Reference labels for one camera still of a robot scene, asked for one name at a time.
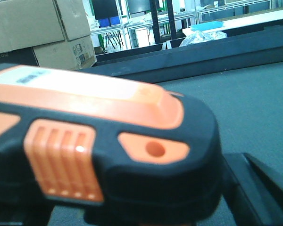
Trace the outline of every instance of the black monitor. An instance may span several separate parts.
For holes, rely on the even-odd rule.
[[[151,10],[150,0],[127,0],[130,14]],[[155,0],[156,8],[159,8],[159,0]]]
[[[92,0],[96,20],[118,16],[115,0]]]

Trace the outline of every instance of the cardboard box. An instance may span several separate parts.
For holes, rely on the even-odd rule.
[[[98,47],[94,47],[94,52],[95,54],[100,54],[100,53],[103,53],[103,48],[101,46],[98,46]]]
[[[96,56],[89,36],[33,48],[39,66],[78,70],[91,67]]]
[[[0,53],[90,35],[82,0],[0,2]]]
[[[0,53],[1,63],[43,66],[65,70],[91,67],[96,62],[90,36]]]

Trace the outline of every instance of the gray table surface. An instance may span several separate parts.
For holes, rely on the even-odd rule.
[[[283,174],[283,62],[160,83],[205,102],[219,123],[224,153],[248,152]],[[86,226],[82,211],[57,207],[49,226]],[[224,199],[199,226],[234,226]]]

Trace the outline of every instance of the orange ribbed grip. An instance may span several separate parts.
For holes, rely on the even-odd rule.
[[[24,140],[34,175],[46,195],[104,200],[92,165],[94,128],[38,119]]]

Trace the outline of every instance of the black rubber casing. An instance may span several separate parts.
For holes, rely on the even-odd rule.
[[[104,206],[121,220],[161,225],[210,216],[221,196],[222,155],[217,122],[201,101],[176,98],[184,106],[184,119],[180,127],[170,130],[0,103],[0,112],[21,116],[16,126],[0,136],[0,202],[29,205],[47,198],[82,205],[91,211]],[[23,150],[24,138],[36,119],[67,121],[96,129],[92,161],[104,203],[43,196]],[[186,159],[171,164],[136,162],[120,145],[117,137],[121,132],[184,142],[191,150]]]

